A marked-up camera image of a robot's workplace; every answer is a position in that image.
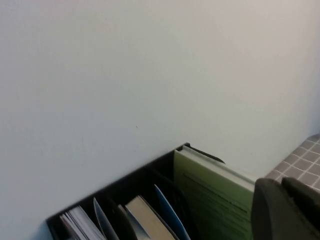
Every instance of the notebook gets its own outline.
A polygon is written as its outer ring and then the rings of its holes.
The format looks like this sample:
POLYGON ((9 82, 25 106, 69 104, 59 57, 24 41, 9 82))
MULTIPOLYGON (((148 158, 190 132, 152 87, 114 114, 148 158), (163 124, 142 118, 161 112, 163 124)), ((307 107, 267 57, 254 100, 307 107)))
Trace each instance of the notebook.
POLYGON ((174 183, 190 205, 203 240, 251 240, 256 178, 187 146, 174 152, 174 183))

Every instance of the grid pattern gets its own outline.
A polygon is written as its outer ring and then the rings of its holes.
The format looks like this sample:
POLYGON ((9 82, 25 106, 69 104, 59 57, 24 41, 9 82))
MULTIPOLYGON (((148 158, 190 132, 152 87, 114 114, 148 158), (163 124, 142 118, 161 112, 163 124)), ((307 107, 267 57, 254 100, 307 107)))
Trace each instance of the grid pattern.
POLYGON ((320 192, 320 134, 305 140, 266 176, 279 183, 283 177, 298 179, 320 192))

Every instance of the book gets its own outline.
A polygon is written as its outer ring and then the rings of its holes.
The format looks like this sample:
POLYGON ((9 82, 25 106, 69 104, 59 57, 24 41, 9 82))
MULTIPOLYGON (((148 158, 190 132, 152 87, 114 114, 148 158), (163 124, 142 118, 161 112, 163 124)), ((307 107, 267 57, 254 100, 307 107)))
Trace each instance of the book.
POLYGON ((80 206, 62 214, 60 218, 70 235, 76 240, 106 240, 80 206))
POLYGON ((104 211, 100 207, 96 198, 93 198, 93 206, 94 206, 94 212, 96 215, 96 219, 99 223, 101 232, 103 233, 104 237, 107 240, 119 240, 116 232, 114 231, 113 227, 111 226, 108 218, 106 217, 104 211))
POLYGON ((190 205, 202 239, 251 240, 257 178, 187 146, 174 152, 174 183, 190 205))
POLYGON ((122 207, 121 205, 118 205, 118 208, 125 214, 126 218, 128 219, 129 223, 131 224, 134 233, 136 235, 136 238, 138 240, 152 240, 149 235, 146 233, 144 228, 140 225, 140 223, 137 221, 135 216, 132 215, 132 213, 125 207, 122 207))
POLYGON ((125 207, 152 240, 175 240, 141 196, 135 197, 125 207))
POLYGON ((162 208, 162 212, 166 215, 166 219, 168 219, 168 224, 172 226, 173 231, 179 237, 180 240, 190 240, 190 237, 180 221, 179 217, 177 216, 176 212, 166 199, 165 195, 161 192, 160 188, 157 185, 154 185, 157 197, 160 202, 160 206, 162 208))

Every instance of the cream book pages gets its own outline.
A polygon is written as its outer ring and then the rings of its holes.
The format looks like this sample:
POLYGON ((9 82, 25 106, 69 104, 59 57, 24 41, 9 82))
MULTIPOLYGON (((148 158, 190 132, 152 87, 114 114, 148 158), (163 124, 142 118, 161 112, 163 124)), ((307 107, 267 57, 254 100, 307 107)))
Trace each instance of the cream book pages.
POLYGON ((175 240, 140 196, 134 198, 125 207, 135 217, 152 240, 175 240))

